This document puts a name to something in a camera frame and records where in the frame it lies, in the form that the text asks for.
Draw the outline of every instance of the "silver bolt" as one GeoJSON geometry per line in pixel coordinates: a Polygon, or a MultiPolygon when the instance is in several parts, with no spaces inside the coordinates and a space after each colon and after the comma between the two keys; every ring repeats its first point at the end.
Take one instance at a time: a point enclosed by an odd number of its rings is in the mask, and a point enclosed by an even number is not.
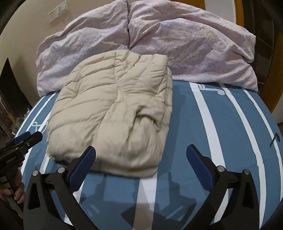
{"type": "Polygon", "coordinates": [[[218,170],[219,172],[224,172],[224,171],[225,171],[225,168],[220,165],[220,166],[217,167],[217,170],[218,170]]]}
{"type": "Polygon", "coordinates": [[[58,170],[57,170],[59,173],[63,173],[64,171],[65,171],[65,168],[64,167],[60,167],[60,168],[58,168],[58,170]]]}
{"type": "Polygon", "coordinates": [[[37,174],[38,174],[37,170],[33,171],[33,176],[36,176],[37,174]]]}
{"type": "Polygon", "coordinates": [[[249,175],[249,174],[250,174],[250,170],[244,169],[244,173],[247,174],[247,175],[249,175]]]}

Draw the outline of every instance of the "blue gripper pad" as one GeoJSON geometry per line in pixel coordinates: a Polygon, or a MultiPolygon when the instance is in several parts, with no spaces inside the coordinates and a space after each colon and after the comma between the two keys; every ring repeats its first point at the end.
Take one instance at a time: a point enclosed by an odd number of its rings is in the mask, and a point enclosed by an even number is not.
{"type": "Polygon", "coordinates": [[[194,149],[194,145],[187,147],[186,155],[202,187],[211,191],[214,188],[214,176],[194,149]]]}
{"type": "Polygon", "coordinates": [[[73,193],[80,189],[84,179],[86,178],[96,157],[95,148],[88,146],[80,157],[79,163],[76,165],[72,173],[69,175],[69,192],[73,193]]]}
{"type": "Polygon", "coordinates": [[[16,137],[13,141],[14,144],[19,144],[21,141],[23,141],[24,139],[28,138],[31,135],[31,133],[29,131],[23,133],[22,135],[19,135],[18,137],[16,137]]]}

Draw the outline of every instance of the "blue bed sheet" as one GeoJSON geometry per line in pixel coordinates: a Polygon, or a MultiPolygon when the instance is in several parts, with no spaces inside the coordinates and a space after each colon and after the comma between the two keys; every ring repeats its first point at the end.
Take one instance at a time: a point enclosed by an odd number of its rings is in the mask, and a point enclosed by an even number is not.
{"type": "MultiPolygon", "coordinates": [[[[41,131],[43,141],[26,155],[23,182],[34,170],[54,172],[61,165],[45,155],[46,126],[58,92],[40,99],[22,124],[18,135],[41,131]]],[[[194,144],[202,155],[227,170],[251,171],[260,202],[260,223],[272,215],[283,195],[283,141],[271,113],[252,92],[227,84],[196,84],[173,81],[173,112],[157,174],[132,179],[90,172],[74,193],[83,210],[100,230],[182,229],[208,196],[186,159],[194,144]]],[[[226,200],[217,213],[217,221],[226,200]]],[[[70,223],[59,200],[55,204],[70,223]]]]}

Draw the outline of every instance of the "folded puffer jacket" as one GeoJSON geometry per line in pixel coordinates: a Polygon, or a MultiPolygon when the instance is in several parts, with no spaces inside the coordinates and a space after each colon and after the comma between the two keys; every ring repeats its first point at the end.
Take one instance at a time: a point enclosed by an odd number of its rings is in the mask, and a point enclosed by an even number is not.
{"type": "Polygon", "coordinates": [[[51,111],[47,154],[70,162],[89,146],[92,170],[148,177],[161,161],[172,112],[165,55],[115,50],[87,58],[67,78],[51,111]]]}

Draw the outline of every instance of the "electrical outlet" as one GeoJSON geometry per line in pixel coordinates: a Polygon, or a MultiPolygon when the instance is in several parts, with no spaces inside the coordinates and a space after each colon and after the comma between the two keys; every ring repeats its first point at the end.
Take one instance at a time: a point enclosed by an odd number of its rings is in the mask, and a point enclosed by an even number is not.
{"type": "Polygon", "coordinates": [[[49,23],[68,11],[67,1],[62,2],[48,13],[49,23]]]}

